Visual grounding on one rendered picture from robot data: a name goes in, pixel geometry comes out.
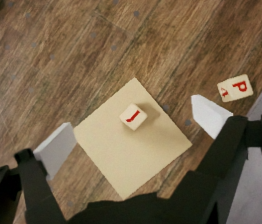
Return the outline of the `beige square mat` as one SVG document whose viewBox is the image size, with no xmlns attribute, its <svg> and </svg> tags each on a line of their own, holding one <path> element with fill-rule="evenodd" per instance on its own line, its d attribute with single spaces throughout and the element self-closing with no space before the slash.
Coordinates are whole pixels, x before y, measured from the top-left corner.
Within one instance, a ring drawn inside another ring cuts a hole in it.
<svg viewBox="0 0 262 224">
<path fill-rule="evenodd" d="M 119 118 L 131 103 L 148 116 L 135 131 Z M 123 200 L 192 146 L 135 77 L 73 132 Z"/>
</svg>

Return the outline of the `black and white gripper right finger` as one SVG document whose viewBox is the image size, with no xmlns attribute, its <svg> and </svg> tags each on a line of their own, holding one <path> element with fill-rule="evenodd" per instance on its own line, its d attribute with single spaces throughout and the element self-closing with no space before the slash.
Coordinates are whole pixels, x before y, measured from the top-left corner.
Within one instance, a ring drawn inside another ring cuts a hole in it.
<svg viewBox="0 0 262 224">
<path fill-rule="evenodd" d="M 248 148 L 262 153 L 262 115 L 261 120 L 248 121 L 201 95 L 191 98 L 194 119 L 214 141 L 196 170 L 186 172 L 145 224 L 226 224 Z"/>
</svg>

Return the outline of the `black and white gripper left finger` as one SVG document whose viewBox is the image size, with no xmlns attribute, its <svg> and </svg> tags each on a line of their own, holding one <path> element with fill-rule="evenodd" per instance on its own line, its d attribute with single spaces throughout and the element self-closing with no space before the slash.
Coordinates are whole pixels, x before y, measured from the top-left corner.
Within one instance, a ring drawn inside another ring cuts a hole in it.
<svg viewBox="0 0 262 224">
<path fill-rule="evenodd" d="M 68 224 L 47 181 L 54 178 L 76 144 L 71 123 L 63 123 L 33 152 L 31 148 L 16 152 L 18 167 L 0 166 L 0 224 L 14 223 L 22 190 L 26 224 Z"/>
</svg>

